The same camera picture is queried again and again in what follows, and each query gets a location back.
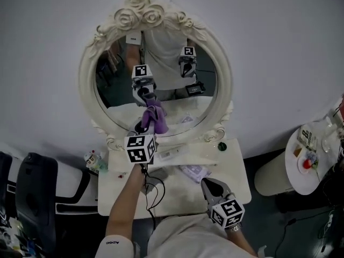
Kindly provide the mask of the ornate white oval mirror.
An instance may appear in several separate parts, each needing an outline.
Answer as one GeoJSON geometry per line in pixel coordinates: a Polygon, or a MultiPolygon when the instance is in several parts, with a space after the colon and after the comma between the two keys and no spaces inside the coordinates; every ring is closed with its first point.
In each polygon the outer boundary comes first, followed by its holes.
{"type": "Polygon", "coordinates": [[[211,58],[217,71],[217,93],[203,113],[201,121],[186,131],[160,135],[160,146],[175,146],[198,140],[220,140],[225,135],[224,123],[233,110],[233,74],[226,51],[214,32],[197,16],[185,12],[171,0],[125,0],[96,29],[86,45],[78,71],[78,91],[94,128],[107,137],[112,151],[123,151],[127,125],[108,114],[96,89],[96,65],[100,55],[116,40],[134,31],[166,28],[179,31],[198,44],[211,58]]]}

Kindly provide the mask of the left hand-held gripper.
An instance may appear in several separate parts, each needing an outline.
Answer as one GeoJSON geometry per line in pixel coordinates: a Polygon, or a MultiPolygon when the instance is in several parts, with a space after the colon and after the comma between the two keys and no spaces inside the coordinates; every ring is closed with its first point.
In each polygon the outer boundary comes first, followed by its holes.
{"type": "Polygon", "coordinates": [[[124,139],[125,153],[131,164],[153,164],[157,151],[155,122],[150,122],[149,128],[142,127],[141,123],[138,118],[130,127],[130,137],[124,139]]]}

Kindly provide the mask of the person's white shirt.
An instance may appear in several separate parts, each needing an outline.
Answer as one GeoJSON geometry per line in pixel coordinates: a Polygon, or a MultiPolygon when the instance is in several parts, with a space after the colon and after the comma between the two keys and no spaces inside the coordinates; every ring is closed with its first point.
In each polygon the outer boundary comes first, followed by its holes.
{"type": "MultiPolygon", "coordinates": [[[[135,258],[132,240],[105,236],[95,258],[135,258]]],[[[207,215],[170,217],[149,238],[145,258],[258,258],[228,240],[207,215]]]]}

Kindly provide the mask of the white printed book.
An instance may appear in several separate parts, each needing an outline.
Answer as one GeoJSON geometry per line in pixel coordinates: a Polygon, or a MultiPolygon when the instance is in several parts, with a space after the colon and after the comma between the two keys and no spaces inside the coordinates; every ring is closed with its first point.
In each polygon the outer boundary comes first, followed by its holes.
{"type": "Polygon", "coordinates": [[[300,127],[297,140],[308,150],[316,152],[318,139],[308,124],[300,127]]]}

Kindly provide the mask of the small white flat box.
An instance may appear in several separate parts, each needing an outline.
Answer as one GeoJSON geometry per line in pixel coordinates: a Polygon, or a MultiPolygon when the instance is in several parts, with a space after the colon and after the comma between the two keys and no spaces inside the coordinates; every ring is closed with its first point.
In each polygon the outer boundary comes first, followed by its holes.
{"type": "Polygon", "coordinates": [[[158,153],[158,157],[162,161],[170,160],[170,159],[173,159],[174,157],[178,156],[179,153],[180,153],[179,149],[174,148],[174,149],[167,150],[165,152],[158,153]]]}

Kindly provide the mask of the pale flower bouquet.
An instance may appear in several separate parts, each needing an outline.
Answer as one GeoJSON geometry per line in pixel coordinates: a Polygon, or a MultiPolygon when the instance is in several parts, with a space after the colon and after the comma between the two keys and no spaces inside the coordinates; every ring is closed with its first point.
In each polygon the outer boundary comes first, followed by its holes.
{"type": "Polygon", "coordinates": [[[309,161],[309,165],[317,170],[319,164],[319,158],[316,152],[308,150],[306,152],[306,159],[309,161]]]}

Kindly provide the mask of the person's left forearm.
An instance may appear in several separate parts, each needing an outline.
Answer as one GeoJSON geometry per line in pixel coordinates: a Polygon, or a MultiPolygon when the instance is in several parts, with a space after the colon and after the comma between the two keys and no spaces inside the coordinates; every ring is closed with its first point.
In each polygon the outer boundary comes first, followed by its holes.
{"type": "Polygon", "coordinates": [[[135,164],[126,184],[112,206],[105,236],[120,235],[132,239],[132,226],[141,188],[145,176],[142,167],[135,164]]]}

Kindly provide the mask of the white dressing table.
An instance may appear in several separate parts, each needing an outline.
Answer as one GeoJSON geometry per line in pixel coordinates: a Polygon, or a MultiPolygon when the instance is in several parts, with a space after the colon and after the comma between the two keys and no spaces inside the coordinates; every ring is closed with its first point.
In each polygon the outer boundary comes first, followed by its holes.
{"type": "MultiPolygon", "coordinates": [[[[211,177],[226,183],[242,204],[252,200],[247,173],[237,139],[223,141],[227,150],[218,150],[218,143],[196,143],[189,145],[187,153],[166,161],[168,178],[158,184],[148,194],[140,193],[135,211],[135,219],[151,216],[165,217],[182,214],[204,213],[207,202],[201,186],[186,177],[179,164],[205,164],[211,171],[211,177]]],[[[98,213],[108,216],[111,208],[122,191],[132,166],[124,152],[111,152],[107,172],[99,173],[98,213]]]]}

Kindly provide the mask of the clear wine glass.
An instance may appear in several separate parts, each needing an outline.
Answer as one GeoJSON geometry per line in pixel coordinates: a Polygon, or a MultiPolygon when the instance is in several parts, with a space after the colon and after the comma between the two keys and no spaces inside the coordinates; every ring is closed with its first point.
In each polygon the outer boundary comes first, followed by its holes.
{"type": "Polygon", "coordinates": [[[326,116],[325,118],[327,126],[324,129],[324,133],[321,139],[321,146],[325,153],[328,153],[331,149],[330,138],[334,132],[337,131],[337,125],[333,124],[330,117],[326,116]]]}

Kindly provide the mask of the black and white massage chair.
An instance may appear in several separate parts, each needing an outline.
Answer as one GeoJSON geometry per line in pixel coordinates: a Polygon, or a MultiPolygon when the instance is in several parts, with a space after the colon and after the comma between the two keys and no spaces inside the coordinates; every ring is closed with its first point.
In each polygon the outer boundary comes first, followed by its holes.
{"type": "Polygon", "coordinates": [[[12,157],[0,152],[0,225],[7,225],[9,218],[8,177],[12,164],[12,157]]]}
{"type": "Polygon", "coordinates": [[[67,222],[97,214],[98,176],[28,153],[19,167],[15,203],[23,232],[36,251],[56,258],[70,227],[67,222]]]}

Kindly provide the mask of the white plate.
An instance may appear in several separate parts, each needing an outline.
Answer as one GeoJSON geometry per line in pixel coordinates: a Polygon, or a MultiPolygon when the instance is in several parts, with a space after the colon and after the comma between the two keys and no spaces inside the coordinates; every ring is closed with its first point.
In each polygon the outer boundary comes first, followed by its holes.
{"type": "Polygon", "coordinates": [[[297,162],[297,167],[298,167],[298,170],[300,171],[301,174],[308,174],[310,173],[311,171],[315,171],[317,172],[317,170],[313,169],[313,168],[310,168],[310,169],[304,169],[303,168],[303,162],[306,160],[306,155],[303,155],[301,156],[299,159],[298,159],[298,162],[297,162]]]}

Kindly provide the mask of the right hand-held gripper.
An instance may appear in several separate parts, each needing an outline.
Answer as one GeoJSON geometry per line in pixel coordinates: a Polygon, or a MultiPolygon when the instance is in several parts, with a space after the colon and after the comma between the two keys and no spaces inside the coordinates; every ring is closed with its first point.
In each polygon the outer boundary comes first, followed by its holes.
{"type": "Polygon", "coordinates": [[[215,178],[203,178],[200,184],[205,200],[219,198],[208,205],[209,218],[215,224],[229,229],[241,223],[245,208],[226,183],[215,178]]]}

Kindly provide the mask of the person's right forearm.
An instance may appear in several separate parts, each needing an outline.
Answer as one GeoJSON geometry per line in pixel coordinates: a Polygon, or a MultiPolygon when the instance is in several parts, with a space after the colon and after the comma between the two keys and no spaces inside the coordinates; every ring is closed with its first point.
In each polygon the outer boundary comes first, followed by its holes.
{"type": "Polygon", "coordinates": [[[241,230],[236,230],[234,232],[232,230],[227,230],[226,234],[229,241],[231,241],[241,249],[245,250],[250,255],[257,257],[257,253],[248,243],[241,230]]]}

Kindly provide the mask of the white round side table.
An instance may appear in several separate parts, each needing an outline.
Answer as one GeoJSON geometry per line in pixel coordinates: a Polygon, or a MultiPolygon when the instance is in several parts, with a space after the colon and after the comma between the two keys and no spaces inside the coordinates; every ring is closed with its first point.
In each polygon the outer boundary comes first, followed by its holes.
{"type": "Polygon", "coordinates": [[[289,138],[285,151],[256,172],[254,185],[258,193],[263,196],[272,196],[294,190],[301,195],[309,195],[319,186],[329,169],[336,164],[340,150],[338,132],[332,134],[330,138],[331,149],[328,153],[325,153],[321,146],[321,139],[327,126],[326,121],[321,120],[307,124],[318,139],[316,153],[319,164],[317,172],[311,171],[304,175],[298,170],[298,159],[306,155],[307,152],[307,148],[297,140],[299,127],[289,138]],[[297,146],[300,146],[302,151],[298,157],[295,157],[293,151],[297,146]]]}

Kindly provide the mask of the purple tissue pack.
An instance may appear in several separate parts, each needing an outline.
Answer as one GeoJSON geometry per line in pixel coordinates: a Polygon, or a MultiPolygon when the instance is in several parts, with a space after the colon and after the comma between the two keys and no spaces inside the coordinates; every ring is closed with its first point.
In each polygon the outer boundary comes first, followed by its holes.
{"type": "Polygon", "coordinates": [[[211,174],[208,168],[200,165],[183,165],[178,166],[178,169],[195,183],[200,183],[203,178],[211,174]]]}

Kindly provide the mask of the gray cloth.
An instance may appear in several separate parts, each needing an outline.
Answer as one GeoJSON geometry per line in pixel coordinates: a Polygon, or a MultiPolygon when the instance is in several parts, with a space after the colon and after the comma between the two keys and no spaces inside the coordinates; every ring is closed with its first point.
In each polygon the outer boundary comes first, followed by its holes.
{"type": "Polygon", "coordinates": [[[168,178],[168,173],[163,168],[157,168],[150,173],[146,178],[146,185],[144,192],[150,193],[158,184],[162,184],[168,178]]]}

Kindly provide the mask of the cartoon print water bottle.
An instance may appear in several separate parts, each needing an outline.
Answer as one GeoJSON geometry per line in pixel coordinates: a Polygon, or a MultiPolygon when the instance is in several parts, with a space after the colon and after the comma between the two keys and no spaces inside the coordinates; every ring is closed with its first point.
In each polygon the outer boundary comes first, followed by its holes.
{"type": "Polygon", "coordinates": [[[84,155],[84,161],[86,167],[97,175],[108,171],[108,164],[94,150],[84,155]]]}

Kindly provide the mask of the purple cloth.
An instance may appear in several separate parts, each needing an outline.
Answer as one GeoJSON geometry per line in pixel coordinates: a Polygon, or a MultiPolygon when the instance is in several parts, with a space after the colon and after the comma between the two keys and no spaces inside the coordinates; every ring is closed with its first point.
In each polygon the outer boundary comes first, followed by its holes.
{"type": "Polygon", "coordinates": [[[155,134],[167,133],[169,128],[166,123],[166,115],[162,107],[157,105],[148,106],[141,118],[141,128],[149,128],[153,124],[155,134]]]}

